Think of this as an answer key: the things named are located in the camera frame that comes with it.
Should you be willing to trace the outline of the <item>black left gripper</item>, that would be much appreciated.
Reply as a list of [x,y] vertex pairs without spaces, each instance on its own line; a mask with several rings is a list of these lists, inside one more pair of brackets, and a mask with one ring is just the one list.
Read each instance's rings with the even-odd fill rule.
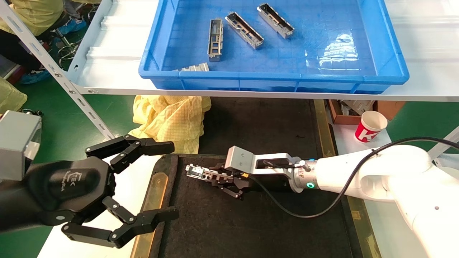
[[[161,222],[178,219],[176,207],[133,215],[111,196],[114,173],[120,174],[141,156],[171,154],[174,142],[156,142],[126,134],[87,147],[88,158],[33,164],[21,181],[1,181],[1,233],[38,226],[62,227],[70,240],[122,248],[138,235],[154,232]],[[106,163],[102,159],[115,156]],[[114,231],[83,225],[107,210],[122,225]]]

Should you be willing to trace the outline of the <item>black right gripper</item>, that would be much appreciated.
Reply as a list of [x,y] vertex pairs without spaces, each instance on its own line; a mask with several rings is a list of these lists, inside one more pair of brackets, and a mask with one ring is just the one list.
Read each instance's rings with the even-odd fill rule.
[[[224,163],[217,163],[210,167],[210,170],[216,171],[219,174],[233,175],[231,170],[224,168]],[[244,177],[224,177],[213,175],[212,186],[218,188],[223,193],[230,195],[233,198],[241,200],[244,192],[261,192],[262,187],[256,183],[255,178],[270,192],[293,192],[289,180],[285,175],[251,175],[249,179]]]

